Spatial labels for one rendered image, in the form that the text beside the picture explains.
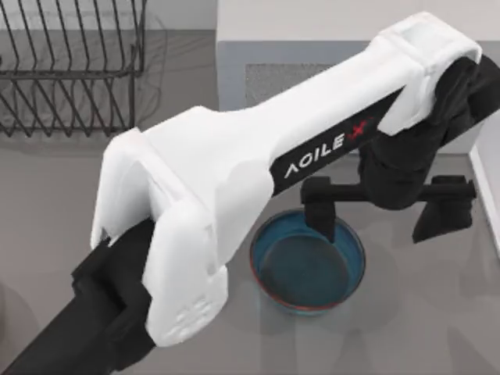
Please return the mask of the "blue bowl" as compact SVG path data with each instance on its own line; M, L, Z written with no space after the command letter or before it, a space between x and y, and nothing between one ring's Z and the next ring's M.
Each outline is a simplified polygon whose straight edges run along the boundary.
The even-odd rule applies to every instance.
M330 241L308 227L301 209L266 220L249 247L249 265L262 293L302 316L321 315L346 302L364 278L366 250L339 217L333 234Z

